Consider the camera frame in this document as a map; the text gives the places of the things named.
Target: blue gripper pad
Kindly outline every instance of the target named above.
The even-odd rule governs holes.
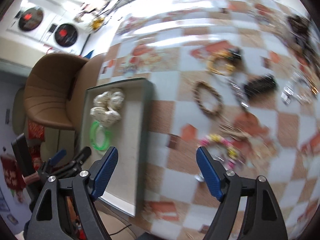
[[[197,150],[196,160],[211,195],[222,201],[224,194],[221,191],[220,179],[201,148]]]
[[[63,159],[64,156],[67,155],[67,151],[65,149],[61,149],[58,151],[50,160],[50,166],[54,167],[58,164],[59,161]]]
[[[116,168],[118,163],[118,150],[116,148],[109,154],[106,161],[102,165],[98,174],[94,178],[94,186],[91,192],[91,197],[97,200],[101,197],[109,183],[111,175]]]

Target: black cable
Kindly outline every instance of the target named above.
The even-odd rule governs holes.
[[[114,236],[114,235],[120,233],[122,230],[125,230],[125,229],[128,228],[129,226],[132,226],[132,224],[129,224],[129,225],[125,226],[124,228],[122,228],[122,229],[119,230],[118,232],[116,232],[116,233],[114,233],[114,234],[111,234],[111,235],[109,235],[109,236]]]

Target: green ring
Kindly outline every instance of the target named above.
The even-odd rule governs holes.
[[[104,151],[106,150],[108,147],[109,147],[109,144],[110,144],[110,132],[104,128],[105,130],[105,141],[103,142],[102,146],[97,146],[96,145],[96,132],[97,132],[97,129],[98,127],[100,126],[100,122],[99,121],[94,121],[91,125],[91,128],[90,128],[90,142],[91,142],[91,145],[98,151]]]

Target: chair cushion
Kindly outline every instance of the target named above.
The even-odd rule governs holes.
[[[42,57],[33,67],[25,86],[27,116],[41,125],[74,130],[66,113],[66,100],[72,79],[88,60],[65,53]]]
[[[96,86],[104,57],[105,54],[99,54],[83,66],[76,78],[71,100],[66,103],[67,117],[77,132],[81,129],[85,91]]]

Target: white appliance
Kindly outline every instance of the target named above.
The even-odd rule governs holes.
[[[41,41],[62,52],[80,55],[89,33],[70,18],[56,16]]]
[[[7,30],[40,41],[56,14],[24,1]]]

